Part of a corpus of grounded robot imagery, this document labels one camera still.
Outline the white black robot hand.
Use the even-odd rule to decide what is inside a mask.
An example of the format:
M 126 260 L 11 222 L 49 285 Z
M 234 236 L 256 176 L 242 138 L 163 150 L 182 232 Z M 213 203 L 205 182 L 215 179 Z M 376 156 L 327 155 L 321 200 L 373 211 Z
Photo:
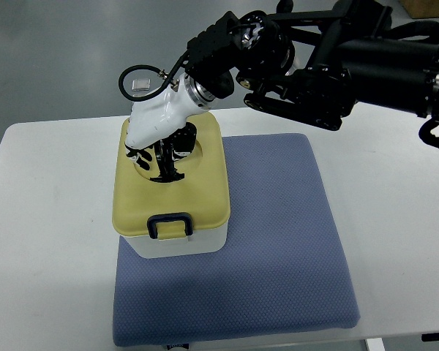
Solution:
M 216 97 L 190 75 L 179 77 L 176 88 L 142 102 L 134 102 L 124 141 L 127 158 L 143 170 L 156 161 L 154 144 L 163 140 L 173 144 L 173 160 L 189 156 L 195 147 L 196 128 L 190 116 L 210 110 Z

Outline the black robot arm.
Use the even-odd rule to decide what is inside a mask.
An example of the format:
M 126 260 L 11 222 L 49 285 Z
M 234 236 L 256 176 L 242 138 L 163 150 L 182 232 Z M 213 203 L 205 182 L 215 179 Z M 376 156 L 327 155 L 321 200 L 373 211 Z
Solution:
M 239 84 L 250 108 L 331 131 L 357 102 L 424 119 L 419 138 L 439 148 L 439 23 L 392 26 L 390 7 L 338 1 L 329 11 L 226 12 L 187 43 L 159 88 L 182 69 L 203 96 Z

